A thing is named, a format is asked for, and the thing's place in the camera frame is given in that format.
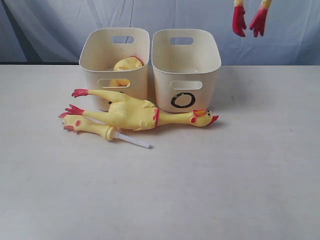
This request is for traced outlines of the whole rubber chicken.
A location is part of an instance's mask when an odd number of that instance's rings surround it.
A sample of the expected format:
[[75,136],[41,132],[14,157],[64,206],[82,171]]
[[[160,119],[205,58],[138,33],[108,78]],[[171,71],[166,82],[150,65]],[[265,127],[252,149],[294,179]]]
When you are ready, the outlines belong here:
[[71,104],[60,117],[79,115],[126,130],[150,130],[167,124],[187,124],[196,127],[205,127],[219,118],[218,115],[214,115],[207,109],[193,110],[187,113],[168,114],[160,111],[159,108],[149,100],[141,100],[117,91],[75,89],[71,95],[75,98],[94,95],[111,101],[111,105],[109,106],[108,112],[94,112],[80,109]]
[[[253,31],[253,36],[255,38],[257,38],[258,35],[261,37],[264,36],[267,15],[271,4],[271,0],[262,0],[257,13],[249,25],[249,29]],[[245,13],[244,1],[235,0],[232,17],[232,30],[240,37],[246,36],[244,32],[244,30],[247,29],[247,25],[245,23]]]

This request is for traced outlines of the headless rubber chicken body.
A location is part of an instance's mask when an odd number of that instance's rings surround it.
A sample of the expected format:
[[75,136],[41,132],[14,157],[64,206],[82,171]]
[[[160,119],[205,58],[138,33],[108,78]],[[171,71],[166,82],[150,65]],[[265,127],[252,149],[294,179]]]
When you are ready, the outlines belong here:
[[[136,56],[130,56],[119,60],[114,67],[109,67],[108,71],[132,71],[144,66],[144,63]],[[108,83],[108,87],[128,87],[130,81],[126,78],[111,79]]]

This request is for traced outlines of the whole rubber chicken front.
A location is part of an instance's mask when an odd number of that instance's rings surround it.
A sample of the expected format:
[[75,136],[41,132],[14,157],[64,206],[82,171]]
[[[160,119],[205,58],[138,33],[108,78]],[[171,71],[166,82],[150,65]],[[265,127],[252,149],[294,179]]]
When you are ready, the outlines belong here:
[[[257,38],[258,35],[261,37],[264,36],[267,15],[271,4],[271,0],[262,0],[257,13],[249,25],[249,29],[253,31],[253,36],[255,38]],[[245,13],[244,1],[235,0],[232,17],[232,30],[240,37],[246,36],[244,32],[244,30],[247,29],[247,25],[245,23]]]

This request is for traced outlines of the cream bin with black circle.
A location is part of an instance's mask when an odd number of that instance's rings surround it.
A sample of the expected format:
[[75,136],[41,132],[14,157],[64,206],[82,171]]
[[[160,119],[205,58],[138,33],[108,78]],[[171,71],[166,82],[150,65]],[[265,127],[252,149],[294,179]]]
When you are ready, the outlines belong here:
[[202,29],[163,29],[152,39],[155,99],[169,113],[207,109],[222,61],[213,35]]

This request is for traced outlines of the detached rubber chicken head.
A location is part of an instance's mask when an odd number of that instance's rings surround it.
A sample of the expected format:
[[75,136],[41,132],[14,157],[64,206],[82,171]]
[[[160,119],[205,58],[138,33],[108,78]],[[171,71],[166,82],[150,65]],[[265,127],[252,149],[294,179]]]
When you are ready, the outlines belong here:
[[113,139],[120,139],[134,145],[150,149],[151,145],[147,142],[138,140],[119,132],[118,128],[108,124],[97,123],[85,118],[82,115],[69,115],[66,112],[60,114],[58,118],[61,119],[63,129],[78,132],[88,132],[101,136],[105,140],[111,142]]

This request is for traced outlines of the cream left plastic bin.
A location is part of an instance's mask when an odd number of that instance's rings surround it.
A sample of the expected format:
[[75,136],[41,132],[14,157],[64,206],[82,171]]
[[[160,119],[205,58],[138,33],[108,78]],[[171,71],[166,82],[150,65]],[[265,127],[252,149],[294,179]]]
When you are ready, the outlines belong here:
[[[150,36],[142,28],[112,27],[93,31],[87,38],[79,66],[89,89],[109,90],[146,100]],[[142,66],[115,71],[121,60],[136,57]]]

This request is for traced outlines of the blue-white backdrop curtain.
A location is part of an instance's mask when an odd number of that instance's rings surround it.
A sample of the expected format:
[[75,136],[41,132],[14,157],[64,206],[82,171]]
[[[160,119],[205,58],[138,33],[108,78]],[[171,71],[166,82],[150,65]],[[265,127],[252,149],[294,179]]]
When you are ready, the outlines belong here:
[[318,65],[320,3],[275,0],[264,36],[232,30],[231,0],[3,0],[3,63],[76,63],[88,35],[101,28],[202,29],[214,36],[224,65]]

